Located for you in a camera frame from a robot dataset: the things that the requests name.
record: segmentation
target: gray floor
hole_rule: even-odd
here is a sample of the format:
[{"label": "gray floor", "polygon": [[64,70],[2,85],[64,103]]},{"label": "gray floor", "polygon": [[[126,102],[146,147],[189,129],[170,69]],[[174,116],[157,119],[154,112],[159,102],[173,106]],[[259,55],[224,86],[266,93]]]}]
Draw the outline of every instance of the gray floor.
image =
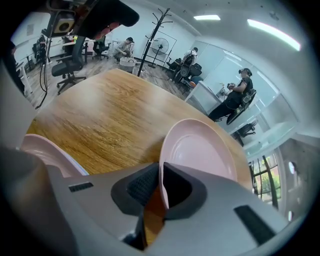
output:
[{"label": "gray floor", "polygon": [[[57,59],[58,58],[52,58],[52,64],[46,67],[48,90],[47,90],[47,96],[41,108],[48,105],[58,95],[59,89],[57,88],[57,83],[63,80],[62,76],[54,77],[51,75],[51,69],[57,63]],[[139,66],[140,66],[139,64],[135,66],[133,70],[134,75],[138,74]],[[92,59],[88,57],[87,64],[83,67],[83,69],[78,72],[75,72],[74,74],[75,76],[78,76],[78,77],[85,76],[89,78],[101,72],[116,69],[118,67],[119,67],[119,64],[115,63],[112,57],[109,59],[103,58],[102,60],[99,60],[98,58]],[[40,86],[40,70],[41,70],[41,67],[40,65],[38,65],[34,70],[32,70],[30,73],[27,74],[29,76],[28,81],[31,85],[33,93],[30,93],[30,94],[27,93],[26,98],[31,102],[31,104],[34,107],[40,104],[40,102],[42,101],[45,95],[45,92],[41,89],[41,86]],[[179,89],[179,85],[171,81],[168,81],[169,76],[171,76],[172,74],[170,71],[166,73],[166,70],[162,70],[162,68],[159,66],[156,66],[156,68],[151,68],[148,66],[147,63],[143,65],[142,70],[143,72],[140,75],[141,78],[147,80],[148,82],[156,86],[161,87],[162,89],[177,96],[178,98],[185,100],[186,97],[189,95],[188,91],[183,93],[184,92],[183,86]],[[44,87],[43,75],[41,76],[41,84],[42,84],[42,87]],[[70,88],[70,86],[71,84],[67,85],[63,91]],[[205,113],[202,107],[199,105],[199,103],[196,100],[191,98],[191,100],[189,100],[188,103],[190,103],[199,111]]]}]

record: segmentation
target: standing fan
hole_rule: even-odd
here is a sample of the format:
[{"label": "standing fan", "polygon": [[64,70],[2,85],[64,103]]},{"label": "standing fan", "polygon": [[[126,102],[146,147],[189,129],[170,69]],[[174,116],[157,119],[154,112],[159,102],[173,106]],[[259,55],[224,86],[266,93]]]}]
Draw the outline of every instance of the standing fan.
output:
[{"label": "standing fan", "polygon": [[154,63],[155,63],[155,60],[157,59],[157,56],[165,54],[169,50],[169,43],[164,38],[158,38],[153,41],[151,45],[151,49],[155,53],[155,57],[153,59],[152,64],[149,64],[148,66],[155,69],[156,67],[154,66]]}]

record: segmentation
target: wood grain tabletop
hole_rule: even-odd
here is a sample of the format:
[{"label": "wood grain tabletop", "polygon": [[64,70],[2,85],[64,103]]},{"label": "wood grain tabletop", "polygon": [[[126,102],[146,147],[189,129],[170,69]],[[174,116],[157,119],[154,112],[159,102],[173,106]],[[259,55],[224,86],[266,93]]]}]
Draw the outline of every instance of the wood grain tabletop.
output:
[{"label": "wood grain tabletop", "polygon": [[[119,69],[97,74],[63,92],[38,113],[27,133],[49,139],[89,174],[99,174],[158,162],[170,128],[188,118],[218,133],[231,152],[238,182],[251,190],[245,153],[230,135],[183,100]],[[148,243],[161,229],[162,216],[157,190],[144,213]]]}]

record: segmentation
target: coat rack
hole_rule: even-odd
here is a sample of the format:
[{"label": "coat rack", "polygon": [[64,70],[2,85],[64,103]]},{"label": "coat rack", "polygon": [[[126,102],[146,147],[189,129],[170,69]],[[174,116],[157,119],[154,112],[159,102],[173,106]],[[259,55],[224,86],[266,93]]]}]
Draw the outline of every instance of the coat rack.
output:
[{"label": "coat rack", "polygon": [[152,41],[154,40],[154,38],[156,36],[156,33],[158,32],[159,27],[163,28],[163,26],[161,26],[163,23],[172,23],[173,22],[173,21],[164,21],[164,18],[166,16],[171,16],[170,14],[167,14],[169,12],[170,8],[166,9],[165,13],[163,13],[163,11],[160,10],[159,8],[158,8],[158,10],[161,12],[162,15],[161,15],[161,18],[158,19],[158,17],[154,13],[152,13],[154,15],[154,17],[156,18],[157,23],[152,22],[156,26],[155,26],[155,29],[153,30],[151,36],[150,37],[145,36],[146,38],[148,38],[148,42],[147,42],[146,48],[144,50],[143,58],[142,58],[142,61],[141,61],[141,64],[140,64],[140,68],[139,68],[139,72],[138,72],[138,75],[137,75],[138,77],[140,77],[140,73],[141,73],[142,67],[144,65],[144,62],[146,60],[147,53],[149,51],[149,48],[151,46]]}]

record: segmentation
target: pink plate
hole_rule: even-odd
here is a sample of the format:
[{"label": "pink plate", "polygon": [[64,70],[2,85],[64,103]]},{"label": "pink plate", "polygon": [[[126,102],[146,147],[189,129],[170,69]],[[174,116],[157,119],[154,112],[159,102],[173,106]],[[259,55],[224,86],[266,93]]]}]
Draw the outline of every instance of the pink plate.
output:
[{"label": "pink plate", "polygon": [[46,165],[58,167],[65,178],[89,175],[70,155],[40,135],[26,134],[20,149],[36,155]]},{"label": "pink plate", "polygon": [[237,181],[235,163],[220,136],[207,124],[195,119],[177,122],[166,135],[160,153],[162,200],[169,208],[163,185],[164,162],[190,167]]}]

